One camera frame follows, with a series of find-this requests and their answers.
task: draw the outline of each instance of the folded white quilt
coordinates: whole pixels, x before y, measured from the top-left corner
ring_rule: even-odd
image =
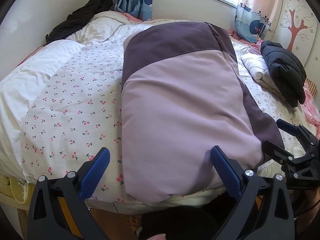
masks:
[[[268,66],[261,55],[247,53],[244,54],[241,59],[255,82],[278,96],[281,100],[285,101],[276,84],[273,82],[268,70]]]

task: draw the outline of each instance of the black puffer jacket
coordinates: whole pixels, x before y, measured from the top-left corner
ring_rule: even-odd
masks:
[[[111,6],[113,6],[112,0],[90,0],[85,6],[70,14],[66,21],[60,23],[46,36],[47,44],[63,40],[72,33],[81,30],[95,14],[106,12],[110,10]]]
[[[261,54],[266,61],[271,78],[291,107],[303,104],[306,95],[303,85],[306,72],[300,60],[281,44],[264,41],[261,43]]]

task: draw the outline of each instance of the purple blanket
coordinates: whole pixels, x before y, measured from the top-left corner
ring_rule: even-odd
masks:
[[[126,192],[143,203],[222,182],[210,162],[219,145],[244,169],[261,143],[284,147],[275,121],[239,78],[226,30],[209,23],[153,26],[124,43],[122,157]]]

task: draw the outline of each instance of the yellow bucket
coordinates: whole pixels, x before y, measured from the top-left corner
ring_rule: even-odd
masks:
[[[35,185],[23,179],[10,178],[10,187],[16,201],[20,204],[29,205]]]

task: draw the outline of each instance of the bed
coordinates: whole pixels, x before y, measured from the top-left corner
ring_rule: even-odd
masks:
[[[121,156],[121,76],[123,42],[131,34],[176,20],[139,24],[116,12],[97,14],[67,40],[55,41],[19,65],[0,82],[0,164],[2,172],[35,182],[78,170],[105,146],[110,165],[88,204],[112,212],[137,214],[176,205],[201,206],[225,189],[205,189],[143,204],[125,192]],[[241,56],[248,49],[231,38],[241,79],[259,108],[273,119],[302,124],[312,133],[300,107],[290,109],[255,83]],[[32,118],[26,119],[28,110]],[[304,155],[298,141],[281,131],[286,150]],[[258,168],[261,176],[282,173],[272,160]]]

